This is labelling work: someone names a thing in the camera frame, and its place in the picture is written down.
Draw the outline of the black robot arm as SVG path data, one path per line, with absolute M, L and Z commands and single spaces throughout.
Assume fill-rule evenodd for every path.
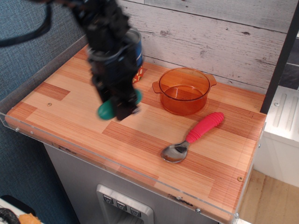
M 102 105 L 101 119 L 123 120 L 139 111 L 141 94 L 133 79 L 142 66 L 142 46 L 129 17 L 114 0 L 58 0 L 68 7 L 88 41 L 92 83 Z

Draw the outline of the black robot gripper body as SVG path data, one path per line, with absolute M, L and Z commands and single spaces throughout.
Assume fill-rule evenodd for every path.
M 138 71 L 135 47 L 136 44 L 123 44 L 116 51 L 100 51 L 89 44 L 86 49 L 93 77 L 104 77 L 113 97 L 126 102 L 137 100 L 132 84 Z

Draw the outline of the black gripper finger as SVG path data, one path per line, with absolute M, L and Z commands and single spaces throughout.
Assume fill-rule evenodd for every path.
M 121 121 L 131 114 L 138 113 L 140 111 L 138 107 L 140 101 L 140 99 L 137 99 L 135 102 L 126 102 L 123 99 L 114 99 L 114 113 L 116 118 Z
M 113 97 L 109 83 L 104 77 L 93 77 L 93 85 L 95 86 L 102 103 L 107 102 Z

